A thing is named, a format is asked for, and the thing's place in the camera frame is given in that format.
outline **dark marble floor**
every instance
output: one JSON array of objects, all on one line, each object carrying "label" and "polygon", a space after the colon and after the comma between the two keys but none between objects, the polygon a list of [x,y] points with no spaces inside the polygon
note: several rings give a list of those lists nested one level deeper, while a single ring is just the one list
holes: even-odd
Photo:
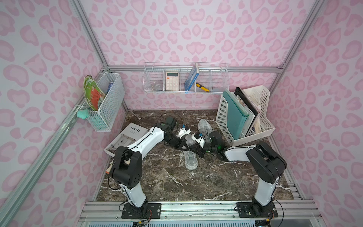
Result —
[{"label": "dark marble floor", "polygon": [[[170,111],[129,111],[123,128],[135,123],[145,128],[154,126],[159,116]],[[197,132],[200,119],[206,119],[214,130],[218,128],[215,119],[217,110],[176,110],[172,111],[183,119],[192,133]],[[124,201],[120,191],[109,189],[106,174],[96,201]],[[112,178],[110,184],[117,187]],[[284,177],[275,190],[276,199],[293,199]],[[210,154],[198,157],[198,167],[188,170],[181,151],[172,149],[163,142],[158,143],[143,160],[141,186],[149,201],[188,201],[188,200],[250,200],[256,192],[258,176],[251,163],[225,163]]]}]

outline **pink wallpaper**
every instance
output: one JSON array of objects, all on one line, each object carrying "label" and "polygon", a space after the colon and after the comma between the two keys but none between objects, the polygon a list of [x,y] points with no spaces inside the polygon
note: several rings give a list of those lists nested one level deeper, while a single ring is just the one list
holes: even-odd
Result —
[{"label": "pink wallpaper", "polygon": [[[126,91],[124,98],[128,109],[217,109],[221,95],[218,94],[154,94],[144,92],[142,72],[121,73]],[[258,85],[269,87],[275,73],[229,73],[229,90],[236,87],[249,88]]]},{"label": "pink wallpaper", "polygon": [[67,0],[0,2],[0,206],[99,70]]},{"label": "pink wallpaper", "polygon": [[314,0],[82,0],[110,64],[281,65]]},{"label": "pink wallpaper", "polygon": [[330,0],[270,99],[274,137],[331,227],[363,222],[363,2]]},{"label": "pink wallpaper", "polygon": [[103,148],[118,135],[125,116],[120,108],[107,133],[95,132],[86,120],[78,119],[10,227],[75,226],[105,171],[109,156]]}]

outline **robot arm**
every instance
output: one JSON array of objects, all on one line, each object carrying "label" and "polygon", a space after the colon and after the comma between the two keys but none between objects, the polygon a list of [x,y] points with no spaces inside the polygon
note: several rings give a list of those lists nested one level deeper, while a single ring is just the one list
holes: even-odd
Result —
[{"label": "robot arm", "polygon": [[254,198],[252,202],[249,202],[250,204],[238,205],[237,203],[240,217],[251,218],[252,216],[241,216],[243,213],[251,215],[250,211],[255,216],[268,217],[267,212],[273,210],[274,206],[272,198],[276,183],[287,167],[284,159],[265,142],[247,147],[226,148],[221,135],[217,131],[209,134],[211,141],[202,148],[199,143],[188,147],[186,139],[183,137],[190,132],[189,128],[182,128],[178,136],[176,136],[172,133],[175,124],[176,120],[168,117],[165,123],[158,123],[135,143],[128,147],[120,146],[116,149],[110,175],[122,187],[121,191],[128,198],[131,210],[134,210],[136,213],[145,214],[150,209],[147,204],[146,195],[143,193],[140,185],[142,159],[157,143],[164,140],[173,148],[178,150],[190,149],[200,157],[204,157],[205,153],[215,153],[223,161],[251,162],[259,176],[259,182]]},{"label": "robot arm", "polygon": [[248,147],[231,147],[224,152],[229,161],[251,162],[259,176],[257,191],[250,209],[256,216],[263,216],[273,206],[272,197],[276,183],[287,167],[285,160],[267,143],[259,142]]},{"label": "robot arm", "polygon": [[121,191],[128,198],[129,204],[139,213],[144,214],[147,206],[147,198],[140,185],[142,159],[157,143],[163,140],[176,149],[188,150],[186,139],[182,137],[190,132],[189,128],[183,126],[179,135],[176,136],[173,134],[175,125],[176,120],[167,117],[166,122],[160,122],[152,127],[135,143],[127,147],[120,146],[115,151],[110,176],[120,184]]}]

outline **cable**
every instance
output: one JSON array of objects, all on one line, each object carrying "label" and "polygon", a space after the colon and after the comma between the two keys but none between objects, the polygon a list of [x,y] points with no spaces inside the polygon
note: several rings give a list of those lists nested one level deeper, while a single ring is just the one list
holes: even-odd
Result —
[{"label": "cable", "polygon": [[269,211],[271,211],[271,213],[272,213],[272,219],[274,219],[275,218],[275,214],[272,212],[272,210],[269,210]]},{"label": "cable", "polygon": [[[125,190],[125,193],[126,193],[126,196],[127,196],[127,199],[128,199],[128,201],[130,201],[130,203],[131,203],[131,205],[133,205],[134,207],[137,207],[137,206],[135,206],[135,204],[132,202],[132,200],[130,199],[130,196],[129,196],[129,194],[127,193],[127,191]],[[142,213],[140,213],[140,212],[138,212],[137,211],[137,213],[139,213],[139,215],[141,215],[141,217],[145,217],[146,219],[147,219],[147,222],[148,222],[148,224],[150,225],[150,221],[149,221],[149,219],[147,218],[147,216],[146,216],[146,214],[142,214]]]},{"label": "cable", "polygon": [[118,209],[122,212],[122,210],[121,210],[121,205],[122,204],[124,204],[124,203],[126,203],[128,201],[128,199],[127,200],[125,200],[125,201],[123,201],[119,206],[118,206]]},{"label": "cable", "polygon": [[[162,115],[165,115],[165,114],[168,114],[168,113],[176,114],[176,115],[180,118],[180,120],[181,120],[181,126],[183,127],[183,119],[182,119],[182,117],[180,117],[180,115],[179,115],[179,114],[174,113],[174,112],[166,112],[166,113],[163,113]],[[154,128],[152,129],[151,133],[153,133],[153,131],[154,131],[154,129],[155,129],[155,127],[156,127],[156,125],[158,124],[158,122],[159,122],[159,120],[160,120],[160,118],[161,118],[161,116],[162,116],[162,115],[160,115],[160,116],[159,116],[159,118],[158,118],[158,120],[156,121],[155,126],[154,126]]]},{"label": "cable", "polygon": [[231,149],[222,150],[221,152],[216,153],[216,154],[222,154],[222,153],[224,153],[224,152],[226,152],[226,151],[233,150],[233,149],[237,149],[237,148],[241,148],[241,147],[233,147],[233,148],[231,148]]},{"label": "cable", "polygon": [[277,202],[280,204],[281,209],[282,209],[282,220],[281,220],[280,224],[277,226],[277,227],[280,227],[280,225],[282,224],[282,221],[284,220],[284,216],[285,216],[285,214],[284,214],[284,209],[283,209],[283,207],[282,207],[281,203],[280,203],[278,200],[276,200],[276,199],[275,199],[275,201],[277,201]]},{"label": "cable", "polygon": [[151,219],[151,217],[152,217],[152,211],[150,210],[149,220]]},{"label": "cable", "polygon": [[112,188],[112,187],[111,187],[111,185],[110,185],[110,175],[111,175],[112,168],[113,168],[113,166],[115,165],[116,161],[115,161],[115,159],[113,160],[113,163],[112,163],[112,166],[111,166],[111,169],[110,169],[109,176],[107,177],[107,183],[108,183],[109,188],[110,188],[111,190],[119,190],[119,189],[121,189],[121,188],[122,188],[122,187],[120,186],[119,188],[114,189],[114,188]]}]

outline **wire mesh basket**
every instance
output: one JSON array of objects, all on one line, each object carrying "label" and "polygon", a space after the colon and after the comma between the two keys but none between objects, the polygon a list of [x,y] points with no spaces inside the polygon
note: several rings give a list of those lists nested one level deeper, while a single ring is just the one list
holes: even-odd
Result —
[{"label": "wire mesh basket", "polygon": [[267,136],[271,135],[273,133],[273,131],[275,130],[275,126],[273,126],[266,117],[267,106],[268,106],[269,99],[270,99],[270,91],[263,85],[256,86],[253,88],[247,88],[247,89],[244,89],[244,91],[246,91],[246,93],[249,96],[252,95],[252,97],[253,97],[252,99],[255,99],[257,96],[260,96],[260,107],[261,107],[260,124],[261,124],[261,128],[263,129],[263,131],[256,134],[253,131],[253,129],[251,128],[247,132],[246,136],[241,134],[239,139],[236,139],[236,140],[233,139],[232,135],[230,134],[230,132],[228,131],[228,128],[227,128],[228,103],[227,103],[226,99],[223,96],[221,96],[221,100],[220,100],[218,112],[217,112],[217,117],[216,117],[216,122],[217,122],[218,127],[221,129],[224,136],[226,137],[229,145],[231,145],[231,146],[238,146],[238,145],[242,145],[245,143],[255,141],[257,139],[267,137]]},{"label": "wire mesh basket", "polygon": [[[218,63],[215,66],[203,66],[206,63],[199,63],[199,75],[196,83],[201,84],[209,90],[202,90],[194,83],[191,89],[186,92],[184,83],[187,80],[195,63],[190,62],[150,62],[145,65],[143,73],[144,90],[148,93],[213,93],[221,94],[229,89],[229,74],[227,64]],[[179,91],[166,90],[166,73],[179,73]]]},{"label": "wire mesh basket", "polygon": [[120,74],[104,73],[97,82],[97,85],[106,94],[109,83],[114,84],[107,93],[98,111],[88,111],[90,116],[87,120],[95,131],[111,131],[123,97],[125,96]]}]

